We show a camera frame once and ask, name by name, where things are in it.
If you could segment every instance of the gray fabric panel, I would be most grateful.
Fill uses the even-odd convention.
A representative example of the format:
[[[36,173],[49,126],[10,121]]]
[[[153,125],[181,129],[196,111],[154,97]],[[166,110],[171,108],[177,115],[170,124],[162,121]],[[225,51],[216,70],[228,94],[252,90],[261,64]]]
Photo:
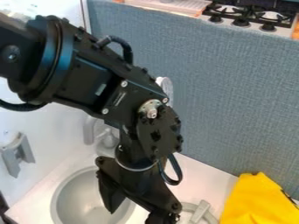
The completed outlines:
[[[265,172],[299,199],[299,43],[159,11],[89,1],[96,36],[175,85],[184,154],[225,172]]]

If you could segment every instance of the yellow cloth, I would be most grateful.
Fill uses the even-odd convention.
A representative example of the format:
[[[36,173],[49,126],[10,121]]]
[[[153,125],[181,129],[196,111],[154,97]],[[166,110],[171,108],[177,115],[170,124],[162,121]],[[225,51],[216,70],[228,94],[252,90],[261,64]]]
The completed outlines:
[[[220,224],[299,224],[299,208],[264,173],[242,174]]]

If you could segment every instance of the black robotic arm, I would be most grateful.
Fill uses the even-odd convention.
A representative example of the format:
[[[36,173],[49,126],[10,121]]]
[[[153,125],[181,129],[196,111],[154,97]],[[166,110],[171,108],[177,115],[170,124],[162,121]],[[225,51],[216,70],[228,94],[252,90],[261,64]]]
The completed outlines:
[[[146,223],[176,223],[182,206],[165,183],[178,185],[183,177],[173,156],[182,150],[181,122],[156,79],[133,65],[129,44],[114,36],[98,40],[53,16],[22,24],[0,14],[0,33],[0,76],[24,101],[0,106],[31,111],[57,102],[116,127],[115,159],[96,159],[105,207],[113,213],[127,197],[150,211]],[[108,48],[111,42],[122,56]],[[167,159],[178,180],[163,171]]]

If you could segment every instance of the cable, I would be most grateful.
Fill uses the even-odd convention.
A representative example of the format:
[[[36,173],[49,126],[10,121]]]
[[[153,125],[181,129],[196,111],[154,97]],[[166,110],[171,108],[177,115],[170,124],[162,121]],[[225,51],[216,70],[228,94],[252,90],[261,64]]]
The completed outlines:
[[[129,64],[133,64],[133,51],[132,51],[132,47],[128,44],[127,41],[125,41],[122,38],[116,37],[116,36],[106,36],[103,39],[100,39],[97,42],[97,45],[100,48],[103,48],[104,46],[107,46],[108,44],[115,42],[119,45],[122,46],[122,50],[123,50],[123,58],[124,60],[129,63]]]
[[[37,109],[43,108],[47,103],[42,103],[39,105],[32,105],[29,103],[20,103],[20,104],[14,104],[10,102],[6,102],[3,100],[0,100],[0,107],[4,109],[9,109],[17,112],[29,112]]]
[[[168,156],[168,159],[170,160],[173,170],[177,174],[177,180],[174,180],[174,179],[170,178],[169,176],[167,176],[167,174],[165,173],[165,171],[163,169],[161,160],[159,160],[159,162],[158,162],[158,169],[160,171],[161,177],[167,184],[169,184],[171,186],[178,186],[179,183],[181,183],[181,181],[183,179],[183,173],[182,173],[181,167],[179,166],[179,164],[178,164],[175,156],[173,156],[173,154],[170,154]]]

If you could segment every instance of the sink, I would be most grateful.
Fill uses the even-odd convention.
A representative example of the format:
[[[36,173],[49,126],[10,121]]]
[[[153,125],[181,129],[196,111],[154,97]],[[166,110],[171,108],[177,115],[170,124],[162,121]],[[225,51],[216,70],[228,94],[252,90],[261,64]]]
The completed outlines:
[[[123,224],[135,209],[135,203],[125,199],[111,214],[101,200],[96,168],[75,172],[56,189],[52,196],[51,216],[55,224]]]

